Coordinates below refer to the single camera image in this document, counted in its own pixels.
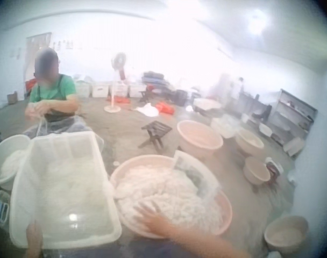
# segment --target concrete floor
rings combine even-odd
[[[178,148],[177,122],[192,119],[210,124],[210,118],[198,113],[186,112],[180,107],[176,107],[174,116],[161,114],[155,118],[146,117],[132,110],[140,105],[136,99],[132,100],[132,104],[120,105],[121,112],[114,114],[106,113],[103,110],[105,105],[104,99],[85,100],[82,102],[82,113],[87,125],[105,141],[102,156],[108,174],[112,174],[114,170],[114,161],[122,163],[138,155],[156,154],[152,145],[142,149],[137,147],[148,138],[147,132],[141,130],[141,127],[153,120],[161,121],[173,128],[163,138],[165,145],[163,155],[167,156],[173,156]],[[18,102],[0,110],[0,131],[3,138],[22,133],[33,124],[24,119],[25,107],[26,102]],[[245,127],[256,133],[249,126]],[[277,144],[269,139],[262,138],[262,140],[265,144],[266,156],[280,162],[285,171],[294,167],[292,160]],[[222,237],[231,241],[237,248],[248,251],[253,257],[264,257],[267,254],[267,248],[262,237],[263,231],[269,222],[290,209],[293,202],[293,187],[288,183],[285,175],[282,175],[278,179],[276,189],[268,186],[254,189],[243,176],[244,157],[236,150],[233,139],[225,140],[223,147],[204,163],[220,181],[233,207],[232,224]],[[123,235],[117,241],[117,246],[113,248],[126,248],[133,243],[133,240],[133,234],[123,227]],[[13,246],[8,234],[0,229],[0,257],[21,257],[22,255],[23,250]]]

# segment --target ceiling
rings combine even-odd
[[[316,71],[327,66],[327,18],[308,0],[200,0],[210,16],[201,21],[236,47],[290,59]],[[256,9],[268,19],[261,35],[248,21]]]

